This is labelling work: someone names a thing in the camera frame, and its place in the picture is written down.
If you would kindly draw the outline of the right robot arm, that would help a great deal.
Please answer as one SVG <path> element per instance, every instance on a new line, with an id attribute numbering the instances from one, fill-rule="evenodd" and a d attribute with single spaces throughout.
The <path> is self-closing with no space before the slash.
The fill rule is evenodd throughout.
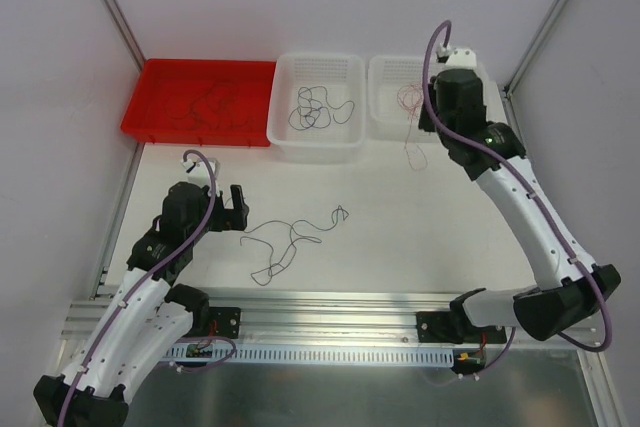
<path id="1" fill-rule="evenodd" d="M 600 265 L 576 241 L 535 178 L 525 147 L 511 127 L 487 118 L 484 85 L 472 69 L 424 75 L 419 127 L 437 132 L 449 158 L 494 203 L 524 252 L 534 285 L 515 290 L 479 288 L 450 304 L 450 333 L 469 342 L 484 327 L 520 327 L 545 341 L 600 312 L 601 346 L 612 340 L 606 301 L 621 283 L 611 264 Z"/>

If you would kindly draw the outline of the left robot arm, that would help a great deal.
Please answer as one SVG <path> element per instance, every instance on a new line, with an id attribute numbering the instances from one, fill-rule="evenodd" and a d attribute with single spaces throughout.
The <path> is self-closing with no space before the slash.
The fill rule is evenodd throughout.
<path id="1" fill-rule="evenodd" d="M 246 229 L 243 190 L 230 191 L 225 201 L 208 186 L 178 182 L 169 189 L 94 331 L 60 374 L 37 382 L 33 395 L 47 425 L 123 425 L 137 390 L 167 351 L 183 338 L 213 335 L 208 295 L 177 279 L 206 234 Z"/>

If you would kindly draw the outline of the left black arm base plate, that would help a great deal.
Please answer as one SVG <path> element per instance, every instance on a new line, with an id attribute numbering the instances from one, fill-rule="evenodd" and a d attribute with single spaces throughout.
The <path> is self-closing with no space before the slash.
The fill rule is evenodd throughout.
<path id="1" fill-rule="evenodd" d="M 208 331 L 210 336 L 237 339 L 240 334 L 242 310 L 239 307 L 209 308 Z"/>

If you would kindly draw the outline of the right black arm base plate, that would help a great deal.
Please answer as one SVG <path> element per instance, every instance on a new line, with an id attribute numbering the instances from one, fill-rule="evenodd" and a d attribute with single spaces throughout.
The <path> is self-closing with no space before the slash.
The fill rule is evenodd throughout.
<path id="1" fill-rule="evenodd" d="M 507 341 L 504 329 L 457 323 L 450 311 L 419 311 L 415 314 L 415 320 L 420 343 L 501 345 Z"/>

